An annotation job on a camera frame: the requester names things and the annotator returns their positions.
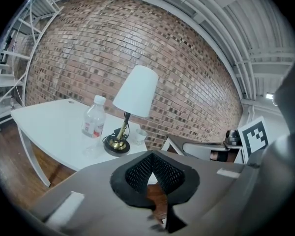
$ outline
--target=bottle label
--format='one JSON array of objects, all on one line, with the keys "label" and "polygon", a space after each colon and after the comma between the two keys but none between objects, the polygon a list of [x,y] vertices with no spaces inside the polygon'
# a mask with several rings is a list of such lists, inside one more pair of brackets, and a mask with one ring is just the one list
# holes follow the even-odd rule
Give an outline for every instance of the bottle label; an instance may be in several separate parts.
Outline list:
[{"label": "bottle label", "polygon": [[93,137],[100,137],[102,135],[104,124],[96,125],[94,128]]},{"label": "bottle label", "polygon": [[92,136],[93,135],[93,131],[94,131],[94,124],[93,123],[84,122],[83,129]]}]

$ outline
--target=ceiling light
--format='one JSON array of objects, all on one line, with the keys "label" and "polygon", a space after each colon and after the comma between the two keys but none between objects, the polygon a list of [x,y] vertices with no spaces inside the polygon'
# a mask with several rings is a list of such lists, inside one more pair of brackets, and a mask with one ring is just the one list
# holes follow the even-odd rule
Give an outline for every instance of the ceiling light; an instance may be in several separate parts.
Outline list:
[{"label": "ceiling light", "polygon": [[273,96],[274,96],[273,93],[267,93],[267,94],[266,94],[266,98],[267,98],[267,99],[271,99],[271,100],[273,100]]}]

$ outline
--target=ceiling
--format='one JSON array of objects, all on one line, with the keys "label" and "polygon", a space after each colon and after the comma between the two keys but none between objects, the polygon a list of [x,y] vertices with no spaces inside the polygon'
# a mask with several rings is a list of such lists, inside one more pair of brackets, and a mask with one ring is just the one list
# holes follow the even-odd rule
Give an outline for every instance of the ceiling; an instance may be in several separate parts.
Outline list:
[{"label": "ceiling", "polygon": [[242,99],[258,100],[280,86],[295,59],[295,35],[271,0],[162,1],[210,36]]}]

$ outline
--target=wooden floor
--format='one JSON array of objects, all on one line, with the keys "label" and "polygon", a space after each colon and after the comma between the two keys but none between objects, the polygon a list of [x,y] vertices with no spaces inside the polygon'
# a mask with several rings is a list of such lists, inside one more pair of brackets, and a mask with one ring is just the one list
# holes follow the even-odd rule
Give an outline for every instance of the wooden floor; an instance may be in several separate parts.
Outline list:
[{"label": "wooden floor", "polygon": [[[51,182],[51,187],[75,173],[47,156],[36,146],[33,147],[42,170]],[[0,184],[12,203],[25,209],[31,207],[35,200],[49,189],[31,166],[14,121],[1,126]],[[158,219],[166,218],[167,198],[158,184],[148,186],[147,197],[156,203],[154,215]]]}]

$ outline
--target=black fabric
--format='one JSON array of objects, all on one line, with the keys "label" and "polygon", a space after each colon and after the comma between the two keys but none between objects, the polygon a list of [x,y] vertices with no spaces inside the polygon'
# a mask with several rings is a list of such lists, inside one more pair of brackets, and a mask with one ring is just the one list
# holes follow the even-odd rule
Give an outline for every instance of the black fabric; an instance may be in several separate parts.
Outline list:
[{"label": "black fabric", "polygon": [[187,202],[196,192],[200,184],[196,170],[158,151],[147,151],[117,168],[111,176],[110,184],[116,195],[127,205],[155,210],[154,202],[146,198],[148,180],[152,173],[167,195],[166,229],[170,233],[175,232],[185,224],[176,217],[173,206]]},{"label": "black fabric", "polygon": [[218,154],[217,154],[216,161],[219,161],[219,162],[226,162],[227,161],[228,152],[226,152],[226,151],[218,151],[217,153]]},{"label": "black fabric", "polygon": [[137,192],[145,193],[148,179],[153,172],[153,154],[150,154],[139,163],[132,166],[125,173],[127,183]]}]

